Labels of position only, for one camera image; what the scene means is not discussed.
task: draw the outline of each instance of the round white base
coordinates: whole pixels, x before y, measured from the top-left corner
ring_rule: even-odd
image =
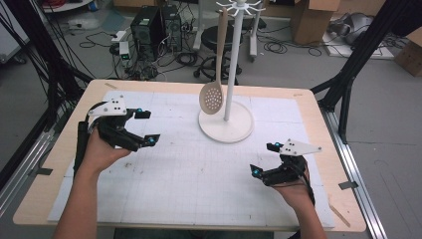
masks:
[[[254,129],[254,117],[240,103],[232,102],[230,119],[224,120],[225,107],[215,115],[199,113],[199,125],[209,137],[225,143],[234,143],[247,138]]]

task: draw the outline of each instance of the slotted spoon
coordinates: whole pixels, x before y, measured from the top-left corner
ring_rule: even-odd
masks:
[[[224,103],[223,89],[221,88],[221,63],[223,60],[224,44],[226,42],[227,15],[227,9],[223,7],[218,21],[217,61],[215,66],[216,80],[207,83],[199,94],[199,105],[207,115],[218,113]]]

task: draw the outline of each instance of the forearm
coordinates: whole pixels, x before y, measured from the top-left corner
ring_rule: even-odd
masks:
[[[301,208],[295,209],[301,227],[302,239],[325,239],[326,234],[320,224],[317,212],[311,203],[306,203]]]
[[[78,171],[54,238],[97,238],[97,181],[99,176]]]

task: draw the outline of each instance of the human arm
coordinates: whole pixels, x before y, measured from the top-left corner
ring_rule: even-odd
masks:
[[[326,234],[320,224],[308,188],[302,180],[273,186],[286,202],[295,210],[301,228],[301,239],[325,239]]]
[[[53,238],[97,238],[97,182],[100,173],[129,154],[127,149],[111,147],[100,138],[96,128],[93,130]]]

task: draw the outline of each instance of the computer tower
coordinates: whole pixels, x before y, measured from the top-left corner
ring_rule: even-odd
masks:
[[[175,5],[167,5],[161,8],[162,18],[164,22],[165,37],[167,48],[173,49],[175,52],[182,51],[182,32],[180,15],[177,13]]]
[[[155,61],[158,57],[158,45],[165,36],[159,7],[140,7],[130,24],[130,29],[138,57]]]

